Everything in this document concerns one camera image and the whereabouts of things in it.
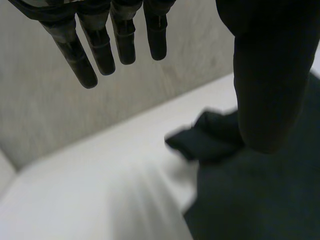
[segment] black cloth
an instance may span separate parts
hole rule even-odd
[[[275,154],[239,139],[237,112],[203,113],[166,143],[199,160],[197,199],[184,218],[195,240],[320,239],[320,80],[314,75],[299,121]]]

